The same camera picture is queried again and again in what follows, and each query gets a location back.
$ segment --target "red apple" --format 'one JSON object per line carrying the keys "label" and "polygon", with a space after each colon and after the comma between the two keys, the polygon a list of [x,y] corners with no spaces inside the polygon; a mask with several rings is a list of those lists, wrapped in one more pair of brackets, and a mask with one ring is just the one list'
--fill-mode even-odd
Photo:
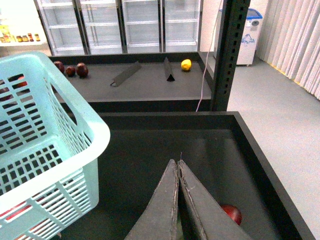
{"label": "red apple", "polygon": [[240,210],[232,205],[229,204],[223,204],[221,205],[221,208],[225,211],[226,214],[228,214],[228,216],[235,221],[238,225],[241,224],[242,221],[242,215]]}
{"label": "red apple", "polygon": [[86,76],[88,76],[88,72],[89,70],[83,62],[78,63],[78,65],[76,66],[76,74],[78,74],[79,77],[85,78]]}
{"label": "red apple", "polygon": [[76,69],[74,66],[68,66],[65,70],[65,73],[68,77],[73,77],[76,74]]}
{"label": "red apple", "polygon": [[55,61],[54,65],[60,70],[60,72],[64,73],[65,72],[65,66],[62,62],[60,61]]}
{"label": "red apple", "polygon": [[[18,78],[18,80],[21,80],[21,79],[24,79],[24,78],[25,78],[25,76],[20,76],[20,77]],[[22,88],[22,87],[27,86],[27,85],[28,85],[28,83],[27,83],[26,81],[23,81],[23,82],[18,83],[18,87],[19,87],[19,88]]]}

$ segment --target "white curtain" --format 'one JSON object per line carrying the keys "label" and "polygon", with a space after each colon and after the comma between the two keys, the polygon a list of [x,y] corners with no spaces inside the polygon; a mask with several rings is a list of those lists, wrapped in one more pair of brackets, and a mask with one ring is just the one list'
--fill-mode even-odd
{"label": "white curtain", "polygon": [[257,55],[320,99],[320,0],[269,0]]}

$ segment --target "yellow lemon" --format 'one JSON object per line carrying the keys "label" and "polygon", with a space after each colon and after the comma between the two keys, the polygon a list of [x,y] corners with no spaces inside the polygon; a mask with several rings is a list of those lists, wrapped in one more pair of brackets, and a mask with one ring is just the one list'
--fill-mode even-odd
{"label": "yellow lemon", "polygon": [[181,68],[183,71],[186,71],[186,72],[190,71],[191,66],[192,66],[192,62],[190,61],[190,59],[186,59],[181,62]]}

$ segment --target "plastic basket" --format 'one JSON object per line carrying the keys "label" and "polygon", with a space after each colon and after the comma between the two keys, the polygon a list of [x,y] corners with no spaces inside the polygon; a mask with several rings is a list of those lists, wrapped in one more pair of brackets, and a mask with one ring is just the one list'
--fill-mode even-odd
{"label": "plastic basket", "polygon": [[47,240],[98,204],[110,131],[46,55],[0,67],[0,239]]}

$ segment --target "fridge door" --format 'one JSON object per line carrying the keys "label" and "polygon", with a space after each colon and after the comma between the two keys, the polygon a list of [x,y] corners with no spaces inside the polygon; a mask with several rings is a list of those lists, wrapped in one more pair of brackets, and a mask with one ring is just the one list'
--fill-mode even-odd
{"label": "fridge door", "polygon": [[198,50],[201,0],[164,0],[165,51]]}
{"label": "fridge door", "polygon": [[122,0],[128,53],[160,51],[157,0]]}
{"label": "fridge door", "polygon": [[80,0],[90,52],[121,54],[116,0]]}
{"label": "fridge door", "polygon": [[84,55],[72,0],[36,0],[46,29],[52,54]]}

